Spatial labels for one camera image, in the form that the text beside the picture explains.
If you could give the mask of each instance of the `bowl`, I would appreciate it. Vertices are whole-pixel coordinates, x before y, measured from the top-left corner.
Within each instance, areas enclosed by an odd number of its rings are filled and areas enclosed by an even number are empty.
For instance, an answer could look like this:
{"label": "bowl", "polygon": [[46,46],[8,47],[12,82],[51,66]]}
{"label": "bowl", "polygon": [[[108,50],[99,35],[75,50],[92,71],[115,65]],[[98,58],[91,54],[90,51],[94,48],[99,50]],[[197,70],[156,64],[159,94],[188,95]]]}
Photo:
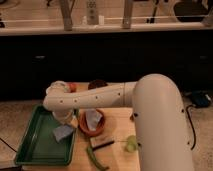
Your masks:
{"label": "bowl", "polygon": [[83,133],[85,133],[89,137],[98,136],[104,130],[104,125],[105,125],[105,121],[106,121],[104,112],[102,110],[100,110],[100,109],[96,109],[96,111],[98,111],[102,115],[102,117],[101,117],[101,119],[100,119],[95,131],[90,131],[89,130],[89,128],[87,126],[86,112],[85,111],[83,113],[81,113],[80,116],[79,116],[79,127],[80,127],[81,131]]}

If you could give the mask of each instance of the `cable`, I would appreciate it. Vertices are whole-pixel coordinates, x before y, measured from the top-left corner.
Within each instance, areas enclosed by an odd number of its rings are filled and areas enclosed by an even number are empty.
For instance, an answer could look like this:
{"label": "cable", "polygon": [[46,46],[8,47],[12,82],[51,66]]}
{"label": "cable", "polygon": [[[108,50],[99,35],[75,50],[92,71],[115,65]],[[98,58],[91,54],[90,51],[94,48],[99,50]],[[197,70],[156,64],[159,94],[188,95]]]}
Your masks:
{"label": "cable", "polygon": [[15,153],[17,153],[17,151],[16,151],[13,147],[11,147],[6,141],[4,141],[1,137],[0,137],[0,140],[1,140],[7,147],[9,147],[11,150],[13,150]]}
{"label": "cable", "polygon": [[186,107],[186,113],[187,113],[187,116],[188,116],[188,119],[189,119],[189,122],[190,122],[190,125],[191,125],[191,128],[192,128],[192,132],[193,132],[194,142],[193,142],[192,147],[191,147],[191,150],[193,150],[195,145],[196,145],[196,132],[195,132],[195,128],[194,128],[194,125],[192,123],[192,119],[191,119],[190,112],[189,112],[189,108],[191,108],[191,107],[195,107],[195,106],[193,104],[188,105]]}

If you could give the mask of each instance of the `plastic tray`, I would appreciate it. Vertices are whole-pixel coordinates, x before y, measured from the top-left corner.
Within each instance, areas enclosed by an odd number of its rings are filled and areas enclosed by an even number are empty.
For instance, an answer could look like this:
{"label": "plastic tray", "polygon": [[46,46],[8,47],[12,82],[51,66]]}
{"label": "plastic tray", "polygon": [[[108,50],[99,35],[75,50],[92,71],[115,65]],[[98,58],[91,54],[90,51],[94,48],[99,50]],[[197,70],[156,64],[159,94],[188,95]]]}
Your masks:
{"label": "plastic tray", "polygon": [[15,157],[17,165],[68,165],[71,162],[75,131],[59,143],[53,129],[60,123],[42,105],[35,107]]}

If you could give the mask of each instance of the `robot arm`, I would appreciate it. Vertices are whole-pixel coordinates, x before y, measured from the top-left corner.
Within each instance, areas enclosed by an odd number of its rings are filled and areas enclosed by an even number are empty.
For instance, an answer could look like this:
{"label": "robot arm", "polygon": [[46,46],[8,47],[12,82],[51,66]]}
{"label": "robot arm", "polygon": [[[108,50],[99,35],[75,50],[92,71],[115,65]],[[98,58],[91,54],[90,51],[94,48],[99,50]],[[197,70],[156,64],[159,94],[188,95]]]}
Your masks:
{"label": "robot arm", "polygon": [[124,83],[80,93],[49,91],[48,110],[133,107],[142,171],[193,171],[183,102],[167,77],[150,74],[137,83]]}

